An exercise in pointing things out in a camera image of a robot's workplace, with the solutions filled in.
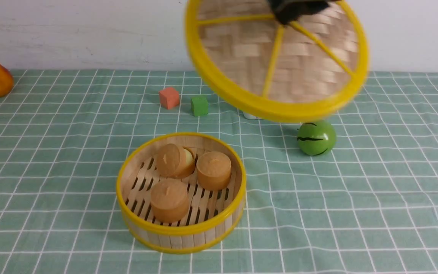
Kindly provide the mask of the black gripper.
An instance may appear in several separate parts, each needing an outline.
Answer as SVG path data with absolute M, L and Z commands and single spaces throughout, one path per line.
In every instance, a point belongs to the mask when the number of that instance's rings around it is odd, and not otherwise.
M 297 21 L 299 17 L 318 14 L 338 0 L 268 0 L 271 12 L 281 25 Z

